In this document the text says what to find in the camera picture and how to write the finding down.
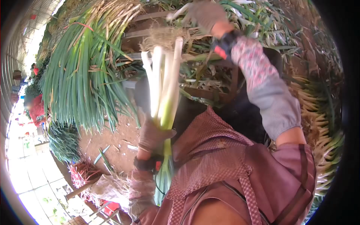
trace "red string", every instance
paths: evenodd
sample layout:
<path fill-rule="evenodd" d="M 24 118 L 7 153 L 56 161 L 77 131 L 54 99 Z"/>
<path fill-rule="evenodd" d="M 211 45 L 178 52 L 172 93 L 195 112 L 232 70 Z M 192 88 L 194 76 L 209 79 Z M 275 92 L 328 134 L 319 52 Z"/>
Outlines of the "red string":
<path fill-rule="evenodd" d="M 75 23 L 78 23 L 78 24 L 80 24 L 80 25 L 83 25 L 84 27 L 89 28 L 91 31 L 94 31 L 89 25 L 86 25 L 86 24 L 83 24 L 83 23 L 79 23 L 79 22 L 75 22 Z M 75 24 L 75 23 L 72 23 L 72 24 L 70 24 L 70 25 L 67 25 L 66 27 L 64 27 L 64 29 L 68 28 L 69 26 L 71 26 L 71 25 L 73 25 L 73 24 Z"/>

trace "hand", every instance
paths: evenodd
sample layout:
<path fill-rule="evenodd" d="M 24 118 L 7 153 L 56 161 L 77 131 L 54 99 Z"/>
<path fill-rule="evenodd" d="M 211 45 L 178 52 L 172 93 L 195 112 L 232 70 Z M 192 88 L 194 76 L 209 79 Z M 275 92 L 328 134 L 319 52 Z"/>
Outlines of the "hand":
<path fill-rule="evenodd" d="M 137 158 L 144 160 L 150 158 L 152 152 L 154 152 L 166 139 L 174 137 L 175 134 L 175 130 L 160 130 L 157 128 L 153 119 L 147 115 L 140 130 Z"/>
<path fill-rule="evenodd" d="M 228 21 L 224 8 L 209 1 L 193 3 L 183 21 L 187 23 L 189 19 L 195 20 L 205 32 L 218 39 L 234 29 Z"/>

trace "dirt ground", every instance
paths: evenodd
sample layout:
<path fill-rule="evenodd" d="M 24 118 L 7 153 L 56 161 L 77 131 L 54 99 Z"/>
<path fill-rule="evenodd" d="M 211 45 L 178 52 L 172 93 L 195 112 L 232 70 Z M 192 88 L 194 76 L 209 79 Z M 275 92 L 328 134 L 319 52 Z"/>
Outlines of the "dirt ground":
<path fill-rule="evenodd" d="M 110 145 L 104 154 L 105 157 L 117 172 L 124 171 L 124 173 L 128 173 L 132 170 L 136 151 L 129 149 L 127 145 L 138 145 L 139 129 L 133 118 L 119 116 L 118 119 L 119 125 L 116 127 L 117 132 L 115 133 L 112 133 L 107 128 L 104 128 L 101 133 L 94 131 L 93 135 L 90 132 L 86 133 L 84 130 L 80 130 L 81 139 L 79 145 L 81 153 L 86 158 L 90 158 L 91 162 L 94 162 L 100 154 L 99 148 L 104 150 Z M 100 158 L 95 166 L 102 173 L 109 174 L 102 158 Z"/>

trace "zipper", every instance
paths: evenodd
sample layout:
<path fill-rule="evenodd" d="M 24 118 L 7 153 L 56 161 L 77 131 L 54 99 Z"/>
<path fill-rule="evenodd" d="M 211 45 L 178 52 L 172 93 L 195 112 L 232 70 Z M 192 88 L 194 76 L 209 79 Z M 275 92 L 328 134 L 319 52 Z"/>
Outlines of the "zipper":
<path fill-rule="evenodd" d="M 243 200 L 247 204 L 245 197 L 242 194 L 240 194 L 235 188 L 233 188 L 232 186 L 227 184 L 225 181 L 222 181 L 222 183 L 225 185 L 225 187 L 232 190 L 237 196 L 239 196 L 239 198 L 241 198 L 241 200 Z M 261 212 L 260 209 L 259 209 L 259 213 L 260 213 L 260 216 L 265 220 L 265 223 L 267 225 L 270 225 L 271 224 L 270 221 L 266 218 L 266 216 L 264 215 L 264 213 Z"/>
<path fill-rule="evenodd" d="M 199 199 L 205 194 L 205 192 L 207 191 L 207 187 L 208 187 L 208 186 L 206 186 L 205 190 L 199 195 L 199 197 L 196 199 L 196 201 L 194 202 L 194 204 L 186 211 L 183 219 L 181 220 L 180 225 L 183 225 L 183 222 L 184 222 L 184 220 L 185 220 L 185 217 L 188 215 L 188 213 L 191 211 L 191 209 L 194 207 L 194 205 L 199 201 Z"/>

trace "glove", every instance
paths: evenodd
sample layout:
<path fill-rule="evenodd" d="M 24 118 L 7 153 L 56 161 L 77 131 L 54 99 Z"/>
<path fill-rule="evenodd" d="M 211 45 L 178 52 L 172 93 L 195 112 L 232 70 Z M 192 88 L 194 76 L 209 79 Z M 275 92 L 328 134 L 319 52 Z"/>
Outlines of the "glove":
<path fill-rule="evenodd" d="M 175 130 L 160 130 L 156 127 L 151 116 L 145 116 L 145 123 L 140 130 L 138 146 L 146 151 L 153 153 L 166 139 L 174 137 Z"/>
<path fill-rule="evenodd" d="M 195 20 L 200 28 L 207 33 L 211 32 L 217 22 L 229 22 L 224 8 L 209 1 L 192 3 L 183 19 L 183 23 L 188 23 L 190 19 Z"/>

